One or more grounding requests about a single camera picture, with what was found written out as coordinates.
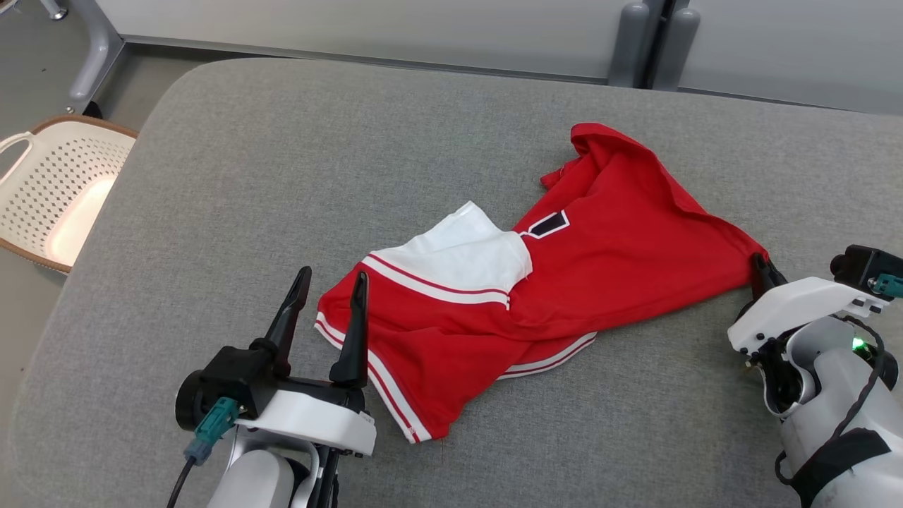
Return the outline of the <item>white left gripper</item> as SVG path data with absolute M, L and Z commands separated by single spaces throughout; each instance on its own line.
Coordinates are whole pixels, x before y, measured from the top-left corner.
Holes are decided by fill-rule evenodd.
M 298 271 L 267 333 L 252 341 L 251 350 L 266 351 L 275 378 L 291 374 L 289 353 L 298 315 L 306 305 L 312 268 Z M 359 271 L 349 299 L 349 324 L 339 360 L 329 380 L 287 378 L 257 418 L 236 421 L 236 454 L 281 447 L 301 451 L 313 446 L 335 448 L 341 454 L 371 456 L 377 428 L 365 407 L 368 379 L 368 294 L 370 279 Z

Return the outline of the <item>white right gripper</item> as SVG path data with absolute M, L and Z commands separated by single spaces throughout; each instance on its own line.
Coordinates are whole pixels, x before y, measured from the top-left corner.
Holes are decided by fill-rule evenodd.
M 875 367 L 877 341 L 863 338 L 851 318 L 883 311 L 887 301 L 835 281 L 807 277 L 788 283 L 764 254 L 751 256 L 754 302 L 728 329 L 733 349 L 761 373 L 765 407 L 778 418 L 825 388 L 816 360 L 827 351 L 851 351 Z

